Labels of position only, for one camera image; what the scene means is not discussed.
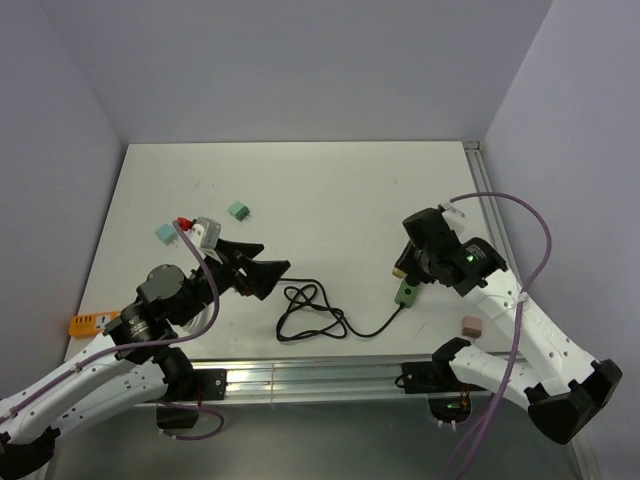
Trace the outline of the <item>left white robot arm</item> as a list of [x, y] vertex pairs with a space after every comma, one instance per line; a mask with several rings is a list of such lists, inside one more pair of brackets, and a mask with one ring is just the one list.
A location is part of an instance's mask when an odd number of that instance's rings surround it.
[[265, 299], [290, 268], [258, 259], [261, 244], [220, 240], [213, 256], [185, 274], [154, 268], [136, 298], [78, 354], [1, 402], [1, 476], [21, 479], [53, 457], [56, 441], [145, 402], [180, 401], [195, 388], [194, 368], [180, 349], [184, 327], [206, 309], [218, 316], [233, 289]]

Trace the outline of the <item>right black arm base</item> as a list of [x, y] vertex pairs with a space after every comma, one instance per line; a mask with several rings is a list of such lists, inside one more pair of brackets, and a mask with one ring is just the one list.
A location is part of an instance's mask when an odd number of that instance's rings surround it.
[[471, 394], [482, 391], [477, 385], [459, 381], [446, 365], [434, 361], [402, 363], [394, 384], [407, 395], [425, 395], [436, 424], [451, 427], [470, 419]]

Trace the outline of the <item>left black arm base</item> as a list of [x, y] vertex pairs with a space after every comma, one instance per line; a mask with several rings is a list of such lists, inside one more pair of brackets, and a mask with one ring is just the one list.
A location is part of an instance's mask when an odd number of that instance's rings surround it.
[[[192, 402], [202, 407], [206, 402], [217, 402], [225, 399], [227, 387], [227, 371], [225, 369], [197, 369], [194, 371], [188, 388], [173, 403]], [[156, 407], [156, 425], [158, 428], [176, 434], [183, 434], [192, 429], [201, 414], [198, 411], [179, 409], [160, 404]]]

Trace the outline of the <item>pink plug adapter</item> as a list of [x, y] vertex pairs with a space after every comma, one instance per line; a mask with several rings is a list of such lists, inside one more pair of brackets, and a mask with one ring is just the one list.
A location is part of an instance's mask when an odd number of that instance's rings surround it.
[[483, 332], [483, 322], [480, 318], [474, 316], [465, 316], [462, 319], [461, 334], [465, 337], [477, 339]]

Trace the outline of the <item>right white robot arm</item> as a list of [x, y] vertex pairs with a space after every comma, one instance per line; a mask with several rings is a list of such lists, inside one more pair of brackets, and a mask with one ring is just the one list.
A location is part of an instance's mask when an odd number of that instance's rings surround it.
[[519, 333], [526, 359], [514, 367], [504, 396], [526, 410], [548, 439], [566, 444], [608, 403], [622, 371], [574, 343], [531, 299], [485, 240], [461, 242], [441, 207], [407, 217], [399, 259], [409, 285], [439, 283], [475, 305], [503, 333]]

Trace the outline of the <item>yellow plug adapter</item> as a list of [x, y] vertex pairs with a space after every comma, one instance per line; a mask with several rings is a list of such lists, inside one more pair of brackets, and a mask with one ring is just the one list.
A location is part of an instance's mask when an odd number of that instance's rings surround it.
[[399, 279], [404, 279], [406, 277], [406, 273], [405, 272], [403, 272], [402, 270], [396, 269], [396, 268], [393, 269], [392, 274], [396, 278], [399, 278]]

